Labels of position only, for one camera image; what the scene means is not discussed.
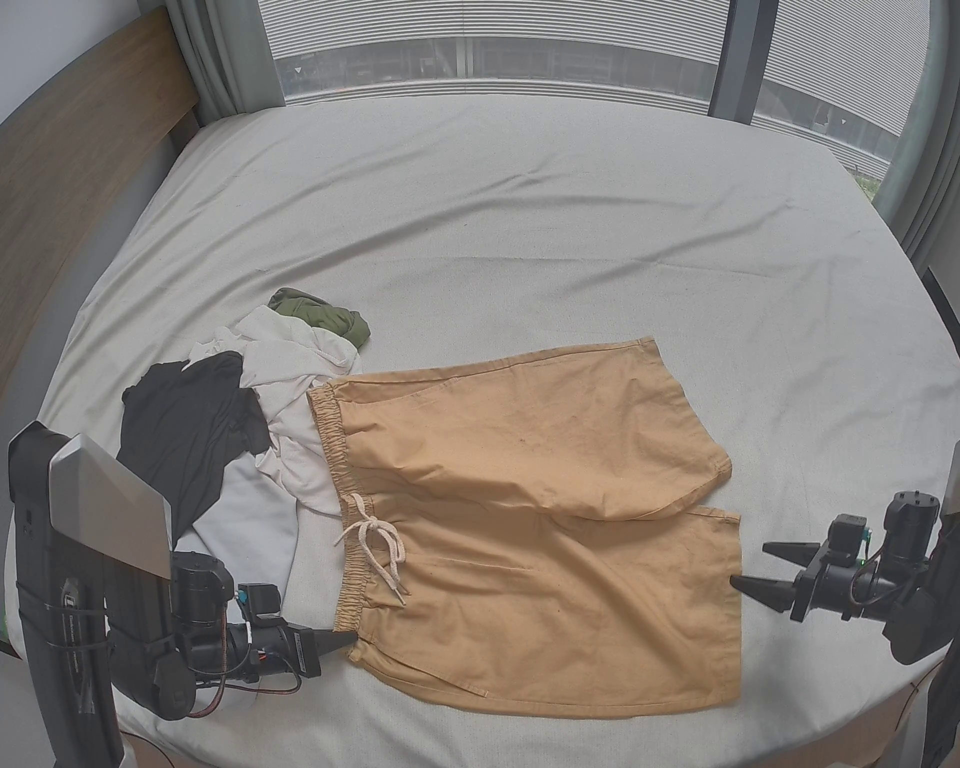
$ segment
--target pile of clothes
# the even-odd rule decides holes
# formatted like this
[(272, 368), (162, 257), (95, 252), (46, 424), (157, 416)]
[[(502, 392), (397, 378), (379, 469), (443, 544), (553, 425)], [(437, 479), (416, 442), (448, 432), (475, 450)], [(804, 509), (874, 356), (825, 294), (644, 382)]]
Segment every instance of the pile of clothes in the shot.
[(359, 313), (281, 288), (124, 392), (117, 459), (170, 503), (176, 549), (213, 555), (238, 583), (283, 595), (297, 502), (340, 515), (306, 391), (359, 373), (369, 338)]

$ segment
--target white drawstring knot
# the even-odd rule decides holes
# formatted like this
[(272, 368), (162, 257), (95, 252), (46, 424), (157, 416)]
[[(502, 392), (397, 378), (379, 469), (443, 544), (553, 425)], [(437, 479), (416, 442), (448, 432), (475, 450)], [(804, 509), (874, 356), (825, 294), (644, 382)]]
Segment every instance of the white drawstring knot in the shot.
[[(389, 587), (393, 593), (396, 595), (396, 598), (400, 601), (401, 605), (406, 605), (406, 601), (403, 599), (403, 595), (400, 594), (410, 594), (404, 586), (400, 583), (400, 576), (396, 570), (396, 567), (400, 563), (405, 563), (407, 560), (407, 552), (403, 548), (403, 541), (400, 539), (400, 534), (397, 532), (396, 528), (392, 523), (387, 522), (386, 520), (380, 520), (373, 515), (367, 514), (367, 505), (364, 503), (363, 496), (359, 493), (350, 493), (348, 494), (350, 498), (357, 505), (357, 512), (360, 513), (362, 520), (357, 520), (352, 525), (344, 529), (344, 532), (340, 535), (336, 541), (333, 542), (334, 546), (339, 544), (347, 534), (356, 529), (357, 532), (357, 541), (360, 542), (360, 548), (363, 549), (364, 554), (367, 556), (367, 561), (370, 565), (373, 566), (373, 569), (380, 574), (380, 578), (383, 579), (384, 583)], [(380, 534), (384, 541), (387, 542), (387, 549), (390, 552), (390, 570), (388, 571), (380, 563), (377, 562), (376, 557), (371, 551), (370, 547), (367, 545), (367, 533), (368, 531), (376, 531)]]

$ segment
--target curtain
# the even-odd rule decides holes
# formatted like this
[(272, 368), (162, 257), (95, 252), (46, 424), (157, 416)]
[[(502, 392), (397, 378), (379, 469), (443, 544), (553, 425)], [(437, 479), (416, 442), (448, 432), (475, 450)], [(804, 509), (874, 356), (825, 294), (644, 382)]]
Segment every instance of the curtain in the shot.
[(960, 0), (931, 0), (918, 96), (875, 205), (920, 275), (953, 258), (960, 217)]
[(138, 0), (165, 5), (200, 95), (201, 125), (283, 106), (283, 90), (256, 0)]

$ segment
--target bed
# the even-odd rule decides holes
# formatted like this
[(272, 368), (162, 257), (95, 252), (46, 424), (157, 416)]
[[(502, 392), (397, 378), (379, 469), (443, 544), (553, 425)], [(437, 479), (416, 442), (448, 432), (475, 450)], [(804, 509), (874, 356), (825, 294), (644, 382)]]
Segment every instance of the bed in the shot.
[[(733, 477), (744, 571), (765, 540), (882, 528), (894, 491), (939, 494), (960, 361), (894, 237), (829, 151), (678, 112), (495, 95), (278, 108), (202, 129), (77, 316), (40, 417), (119, 445), (120, 394), (282, 285), (358, 309), (367, 372), (653, 335)], [(330, 626), (337, 518), (299, 510), (285, 601)], [(8, 550), (8, 605), (13, 605)], [(15, 615), (11, 637), (18, 643)], [(204, 762), (734, 766), (839, 728), (936, 659), (879, 627), (743, 604), (729, 706), (626, 720), (432, 706), (340, 657), (292, 697), (124, 727)]]

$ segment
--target headboard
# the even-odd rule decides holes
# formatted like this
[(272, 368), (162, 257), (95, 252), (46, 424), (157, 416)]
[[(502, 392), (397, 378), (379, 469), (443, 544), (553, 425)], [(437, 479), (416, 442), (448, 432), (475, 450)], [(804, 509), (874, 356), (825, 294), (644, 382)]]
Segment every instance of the headboard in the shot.
[(197, 91), (164, 8), (62, 69), (0, 124), (0, 396), (64, 265)]

